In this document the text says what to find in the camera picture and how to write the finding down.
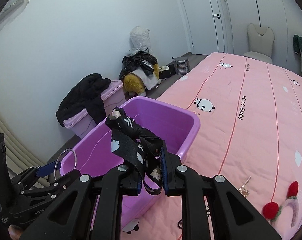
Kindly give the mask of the person's left hand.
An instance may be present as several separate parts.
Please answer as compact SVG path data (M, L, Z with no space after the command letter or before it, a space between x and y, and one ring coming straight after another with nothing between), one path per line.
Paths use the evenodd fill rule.
M23 232L24 231L18 226L10 225L8 228L8 233L12 240L19 240Z

